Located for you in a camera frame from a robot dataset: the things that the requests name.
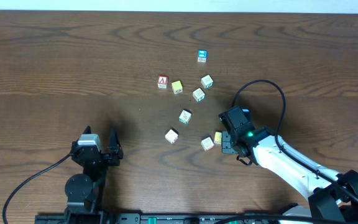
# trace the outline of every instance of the robotic arm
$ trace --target robotic arm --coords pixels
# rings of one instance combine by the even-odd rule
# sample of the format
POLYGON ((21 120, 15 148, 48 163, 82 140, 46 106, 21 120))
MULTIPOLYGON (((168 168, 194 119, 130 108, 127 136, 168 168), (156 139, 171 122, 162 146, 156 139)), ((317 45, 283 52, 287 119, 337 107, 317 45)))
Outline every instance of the robotic arm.
POLYGON ((304 196, 314 218, 326 218, 342 222, 358 222, 358 203, 351 200, 331 182, 311 170, 339 183, 358 197, 358 173, 350 170, 341 174, 307 158, 288 145, 280 136, 279 146, 275 133, 268 127, 255 129, 248 110, 235 106, 219 115, 227 131, 223 132, 222 152, 248 157, 249 164, 260 165, 279 175, 304 196), (351 202, 341 208, 341 202, 351 202))

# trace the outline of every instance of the cable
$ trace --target cable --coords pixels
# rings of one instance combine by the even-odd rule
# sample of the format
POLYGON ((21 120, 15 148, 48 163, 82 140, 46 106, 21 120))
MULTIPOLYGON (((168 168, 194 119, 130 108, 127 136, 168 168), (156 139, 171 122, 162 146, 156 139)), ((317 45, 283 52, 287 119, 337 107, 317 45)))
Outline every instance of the cable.
POLYGON ((225 224, 234 221, 243 221, 243 220, 286 220, 294 222, 308 222, 308 223, 319 223, 319 224, 345 224, 346 222, 340 222, 336 220, 327 220, 320 218, 311 218, 311 217, 301 217, 293 215, 241 215, 237 217, 225 218, 216 222, 215 224, 225 224))
POLYGON ((280 151, 284 152, 285 155, 287 155, 290 159, 294 160, 295 162, 299 163, 301 166, 307 168, 308 170, 310 170, 312 173, 316 174, 316 176, 323 178, 324 180, 327 180, 328 182, 330 182, 333 186, 335 186, 338 190, 340 190, 342 193, 344 193, 345 195, 349 196, 351 199, 353 199, 355 202, 358 203, 358 197, 355 196, 354 194, 352 194, 350 191, 348 191, 347 189, 345 189, 344 187, 342 187, 340 184, 338 184, 335 180, 332 180, 331 178, 327 177, 326 175, 320 173, 320 171, 314 170, 312 167, 310 167, 309 165, 303 163, 302 161, 300 161, 299 159, 297 159, 296 157, 294 157, 293 155, 291 155, 290 153, 287 152, 287 150, 279 143, 278 141, 278 131, 280 130, 281 127, 281 123, 283 121, 284 118, 284 114, 285 114, 285 107, 286 107, 286 103, 285 103, 285 96, 284 96, 284 92, 282 91, 282 89, 274 82, 271 82, 269 80, 255 80, 252 82, 249 82, 247 84, 245 84, 243 87, 241 87, 239 89, 239 91, 236 93, 236 95, 234 96, 233 102, 232 102, 232 107, 235 105, 236 103, 236 99, 239 96, 240 92, 242 90, 244 90, 247 86, 254 84, 254 83, 258 83, 258 82, 265 82, 265 83, 269 83, 271 85, 273 85, 281 94, 282 100, 283 100, 283 108, 282 108, 282 112, 281 112, 281 116, 280 116, 280 120, 278 121, 278 125, 277 125, 277 129, 276 129, 276 133, 274 135, 274 140, 276 142, 276 145, 278 146, 278 148, 280 149, 280 151))
POLYGON ((21 183, 19 186, 16 187, 16 189, 10 194, 10 196, 7 198, 4 208, 2 210, 2 220, 4 221, 4 224, 8 224, 7 223, 7 219, 6 219, 6 210, 7 210, 7 206, 9 205, 9 202, 12 200, 13 196, 17 193, 17 191, 19 191, 26 183, 28 183, 30 180, 38 177, 39 175, 50 171, 51 169, 55 168, 56 166, 58 166, 59 164, 61 164, 62 162, 64 162, 67 158, 69 158, 71 156, 71 154, 68 154, 67 156, 63 157, 63 159, 60 159, 57 163, 55 163, 54 165, 32 175, 31 177, 29 177, 27 180, 23 181, 23 183, 21 183))

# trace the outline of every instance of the block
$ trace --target block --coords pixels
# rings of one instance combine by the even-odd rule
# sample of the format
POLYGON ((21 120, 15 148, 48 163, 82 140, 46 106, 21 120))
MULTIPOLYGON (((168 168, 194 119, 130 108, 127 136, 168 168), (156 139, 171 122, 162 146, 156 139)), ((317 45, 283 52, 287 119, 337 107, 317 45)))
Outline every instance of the block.
POLYGON ((165 135, 165 139, 168 140, 168 142, 170 142, 171 144, 173 144, 178 139, 178 134, 171 129, 165 135))
POLYGON ((183 92, 183 86, 180 81, 176 81, 172 83, 172 90, 174 94, 178 94, 183 92))
POLYGON ((215 144, 222 144, 222 133, 215 132, 214 143, 215 144))
POLYGON ((208 89, 209 87, 214 85, 214 80, 212 80, 210 75, 207 75, 201 79, 201 84, 205 89, 208 89))
POLYGON ((208 57, 208 51, 198 50, 197 62, 206 62, 207 57, 208 57))
POLYGON ((163 75, 158 76, 157 85, 159 88, 167 88, 168 86, 168 77, 163 75))
POLYGON ((196 89, 193 92, 193 97, 197 102, 200 102, 205 97, 205 93, 201 90, 201 88, 196 89))
POLYGON ((179 121, 182 123, 188 124, 190 118, 191 118, 191 113, 183 110, 179 116, 179 121))
POLYGON ((214 143, 212 142, 211 137, 208 137, 201 141, 201 145, 203 146, 203 149, 207 151, 208 149, 211 149, 214 147, 214 143))

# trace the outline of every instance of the white robotic arm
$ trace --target white robotic arm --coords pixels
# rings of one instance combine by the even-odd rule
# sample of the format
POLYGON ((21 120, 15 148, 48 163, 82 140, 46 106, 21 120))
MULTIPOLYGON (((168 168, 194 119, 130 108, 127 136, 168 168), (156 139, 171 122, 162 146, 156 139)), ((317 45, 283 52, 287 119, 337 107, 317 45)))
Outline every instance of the white robotic arm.
MULTIPOLYGON (((328 176, 332 180, 337 180, 336 175, 339 174, 338 171, 325 168, 307 158, 305 155, 289 146, 280 136, 278 137, 278 141, 287 153, 291 154, 299 161, 307 164, 314 170, 319 170, 322 174, 328 176)), ((327 180, 317 177, 316 174, 280 151, 276 145, 274 136, 268 136, 259 141, 259 144, 253 148, 253 152, 255 160, 260 166, 279 175, 283 180, 301 193, 305 199, 308 199, 310 195, 313 195, 315 189, 323 189, 331 184, 327 180)))

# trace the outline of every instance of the white wall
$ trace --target white wall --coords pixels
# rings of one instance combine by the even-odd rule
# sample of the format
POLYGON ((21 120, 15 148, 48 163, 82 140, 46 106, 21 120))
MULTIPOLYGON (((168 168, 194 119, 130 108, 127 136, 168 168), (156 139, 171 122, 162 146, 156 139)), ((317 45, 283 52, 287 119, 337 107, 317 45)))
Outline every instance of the white wall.
POLYGON ((358 0, 0 0, 0 9, 358 14, 358 0))

